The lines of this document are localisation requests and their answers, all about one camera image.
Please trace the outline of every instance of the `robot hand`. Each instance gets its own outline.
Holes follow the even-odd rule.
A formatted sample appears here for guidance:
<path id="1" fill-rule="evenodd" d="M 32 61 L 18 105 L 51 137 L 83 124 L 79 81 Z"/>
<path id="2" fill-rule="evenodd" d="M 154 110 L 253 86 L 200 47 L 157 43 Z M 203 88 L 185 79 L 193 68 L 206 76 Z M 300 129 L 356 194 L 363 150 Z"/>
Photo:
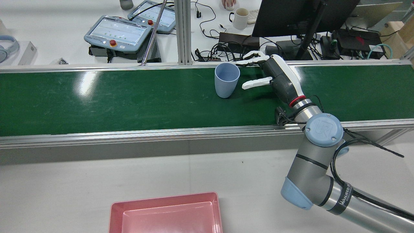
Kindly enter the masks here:
<path id="1" fill-rule="evenodd" d="M 303 94 L 299 78 L 290 69 L 282 57 L 278 55 L 267 56 L 261 51 L 251 51 L 243 56 L 244 61 L 236 62 L 237 66 L 251 66 L 261 64 L 267 76 L 257 80 L 250 80 L 242 85 L 243 89 L 271 85 L 276 95 L 290 107 L 306 99 Z"/>
<path id="2" fill-rule="evenodd" d="M 250 51 L 243 56 L 243 61 L 237 61 L 236 66 L 246 67 L 252 65 L 263 64 L 270 57 L 261 51 Z"/>

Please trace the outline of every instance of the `pink tray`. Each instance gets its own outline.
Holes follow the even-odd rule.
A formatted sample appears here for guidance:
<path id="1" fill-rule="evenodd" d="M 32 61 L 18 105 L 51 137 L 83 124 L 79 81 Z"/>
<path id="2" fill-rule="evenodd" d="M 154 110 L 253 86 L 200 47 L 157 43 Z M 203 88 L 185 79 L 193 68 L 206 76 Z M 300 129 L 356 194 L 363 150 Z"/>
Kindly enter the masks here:
<path id="1" fill-rule="evenodd" d="M 222 233 L 217 193 L 112 204 L 109 233 Z"/>

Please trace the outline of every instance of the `white mug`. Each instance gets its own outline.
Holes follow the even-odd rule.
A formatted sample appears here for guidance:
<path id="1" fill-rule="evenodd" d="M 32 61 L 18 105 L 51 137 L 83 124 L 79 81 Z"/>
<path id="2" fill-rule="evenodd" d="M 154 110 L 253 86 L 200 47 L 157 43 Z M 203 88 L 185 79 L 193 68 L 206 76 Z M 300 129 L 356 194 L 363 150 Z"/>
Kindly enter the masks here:
<path id="1" fill-rule="evenodd" d="M 233 23 L 233 26 L 236 29 L 242 30 L 247 27 L 247 18 L 249 16 L 249 11 L 244 8 L 238 8 L 236 13 L 232 12 L 229 14 L 229 20 Z"/>

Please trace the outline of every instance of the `cup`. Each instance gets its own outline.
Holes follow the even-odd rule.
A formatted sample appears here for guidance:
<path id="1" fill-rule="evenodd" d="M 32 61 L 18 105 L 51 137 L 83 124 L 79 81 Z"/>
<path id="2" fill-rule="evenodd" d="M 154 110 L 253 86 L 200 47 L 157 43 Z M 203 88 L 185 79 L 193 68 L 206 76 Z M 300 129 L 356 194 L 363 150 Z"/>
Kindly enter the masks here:
<path id="1" fill-rule="evenodd" d="M 233 26 L 236 29 L 242 30 L 247 27 L 247 18 L 249 16 L 249 11 L 244 8 L 238 8 L 236 12 L 232 12 L 229 14 L 229 20 L 233 23 Z"/>
<path id="2" fill-rule="evenodd" d="M 119 3 L 121 4 L 121 8 L 123 10 L 129 10 L 132 9 L 132 7 L 134 7 L 134 3 L 132 2 L 132 0 L 119 0 Z"/>
<path id="3" fill-rule="evenodd" d="M 240 77 L 240 70 L 232 63 L 221 63 L 214 70 L 216 93 L 221 98 L 228 98 L 234 91 Z"/>

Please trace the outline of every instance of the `blue joint cap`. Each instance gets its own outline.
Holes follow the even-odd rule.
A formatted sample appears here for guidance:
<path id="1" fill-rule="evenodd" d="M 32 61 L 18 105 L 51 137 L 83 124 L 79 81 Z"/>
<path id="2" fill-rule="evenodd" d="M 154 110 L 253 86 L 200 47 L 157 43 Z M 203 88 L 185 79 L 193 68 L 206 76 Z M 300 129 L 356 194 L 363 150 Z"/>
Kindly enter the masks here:
<path id="1" fill-rule="evenodd" d="M 305 135 L 313 144 L 329 147 L 342 139 L 344 130 L 341 122 L 334 115 L 321 113 L 308 120 L 305 126 Z"/>
<path id="2" fill-rule="evenodd" d="M 345 140 L 342 140 L 342 143 L 337 147 L 337 149 L 340 147 L 340 146 L 342 146 L 342 144 L 344 144 L 345 143 Z M 349 152 L 349 146 L 345 146 L 344 148 L 342 148 L 339 152 L 338 152 L 338 155 L 337 155 L 337 158 L 339 158 L 339 157 L 341 157 L 341 156 L 343 156 L 344 154 L 346 154 L 346 153 L 348 153 Z"/>
<path id="3" fill-rule="evenodd" d="M 282 190 L 280 190 L 280 194 L 282 194 L 282 197 L 288 202 L 301 209 L 309 210 L 313 206 L 313 203 L 309 200 L 309 198 L 307 198 L 305 194 L 303 194 L 302 191 L 287 177 L 283 183 Z"/>

